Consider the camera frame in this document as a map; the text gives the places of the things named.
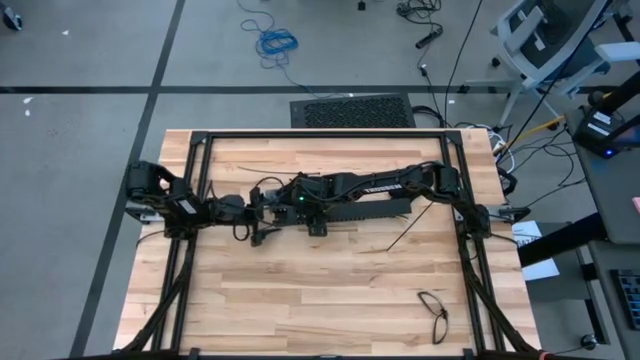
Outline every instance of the wooden table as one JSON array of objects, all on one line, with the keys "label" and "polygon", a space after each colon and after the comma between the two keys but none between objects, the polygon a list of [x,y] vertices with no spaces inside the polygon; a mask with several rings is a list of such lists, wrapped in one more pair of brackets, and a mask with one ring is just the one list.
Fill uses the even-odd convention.
[{"label": "wooden table", "polygon": [[[476,202],[503,203],[486,131],[461,132]],[[179,176],[190,135],[189,130],[169,130],[164,139],[160,163]],[[240,193],[247,199],[249,189],[271,174],[241,167],[366,174],[440,156],[432,139],[216,139],[209,179],[216,195]],[[273,176],[286,182],[294,175]],[[265,182],[261,187],[277,186]],[[306,227],[286,228],[258,248],[234,240],[229,227],[200,231],[181,351],[460,355],[463,348],[475,348],[451,207],[434,204],[385,251],[428,204],[415,200],[407,219],[331,224],[326,238],[308,237]],[[160,229],[161,224],[145,226],[141,236]],[[492,229],[512,235],[505,224],[492,223]],[[515,246],[498,238],[485,244],[499,306],[525,339],[539,347]],[[138,247],[115,348],[128,343],[155,309],[168,248],[169,240],[161,235]],[[440,345],[431,343],[435,317],[419,302],[419,290],[439,296],[449,311],[451,329]],[[481,314],[491,346],[482,305]],[[164,347],[172,318],[173,310]]]}]

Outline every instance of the white chair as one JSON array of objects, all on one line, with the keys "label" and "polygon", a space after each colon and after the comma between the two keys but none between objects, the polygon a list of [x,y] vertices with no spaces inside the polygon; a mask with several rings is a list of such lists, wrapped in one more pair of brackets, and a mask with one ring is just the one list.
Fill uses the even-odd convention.
[{"label": "white chair", "polygon": [[[594,46],[590,39],[580,41],[591,27],[607,0],[518,0],[500,17],[491,33],[500,41],[493,66],[504,65],[507,79],[467,80],[468,86],[493,86],[509,89],[507,104],[497,126],[504,126],[518,97],[523,93],[540,98],[571,54],[552,89],[552,94],[573,97],[580,84],[594,73],[604,74],[610,62],[640,58],[640,44],[621,43]],[[558,116],[551,105],[544,105]]]}]

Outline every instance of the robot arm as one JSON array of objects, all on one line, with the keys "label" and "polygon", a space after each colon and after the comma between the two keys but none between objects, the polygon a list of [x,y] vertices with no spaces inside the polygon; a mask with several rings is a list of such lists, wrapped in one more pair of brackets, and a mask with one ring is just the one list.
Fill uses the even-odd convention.
[{"label": "robot arm", "polygon": [[[167,189],[161,187],[162,180],[169,184]],[[326,236],[328,222],[408,214],[411,201],[418,196],[452,205],[466,231],[484,237],[490,233],[487,210],[470,201],[460,186],[458,171],[433,161],[368,175],[299,173],[277,190],[263,194],[254,187],[249,206],[240,195],[200,199],[184,179],[144,161],[129,166],[126,190],[129,200],[151,207],[165,219],[166,237],[185,238],[214,225],[251,226],[253,246],[284,226],[307,225],[309,236]],[[365,195],[383,192],[391,199],[356,202]],[[273,222],[268,223],[273,228],[261,230],[259,224],[267,223],[264,209],[274,214]]]}]

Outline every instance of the white paper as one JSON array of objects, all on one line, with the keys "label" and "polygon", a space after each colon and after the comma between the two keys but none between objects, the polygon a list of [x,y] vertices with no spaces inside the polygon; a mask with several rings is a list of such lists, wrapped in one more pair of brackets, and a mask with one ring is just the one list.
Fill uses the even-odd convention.
[{"label": "white paper", "polygon": [[[511,227],[513,239],[518,243],[518,247],[534,242],[542,237],[540,229],[535,221],[525,221],[516,223]],[[525,281],[544,279],[560,275],[553,259],[547,259],[539,263],[529,265],[522,269]]]}]

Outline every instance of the black eyeglasses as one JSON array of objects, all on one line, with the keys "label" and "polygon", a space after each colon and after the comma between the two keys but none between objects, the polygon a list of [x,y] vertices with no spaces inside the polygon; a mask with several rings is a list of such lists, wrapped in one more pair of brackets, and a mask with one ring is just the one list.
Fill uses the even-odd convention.
[{"label": "black eyeglasses", "polygon": [[[427,300],[425,300],[425,296],[431,297],[438,303],[438,306],[440,307],[440,309],[438,309],[439,311],[435,311],[433,305],[429,305],[429,303],[427,303]],[[422,304],[424,304],[427,310],[429,310],[429,312],[436,317],[436,320],[433,323],[433,331],[431,332],[431,341],[433,342],[434,345],[441,344],[444,341],[444,339],[447,337],[447,334],[449,333],[449,312],[447,312],[447,309],[444,308],[442,301],[440,301],[440,299],[438,299],[437,296],[433,295],[428,291],[418,292],[418,299],[420,299],[420,301],[422,301]],[[441,319],[442,321],[444,321],[445,328],[442,336],[438,336],[437,335],[438,322]]]}]

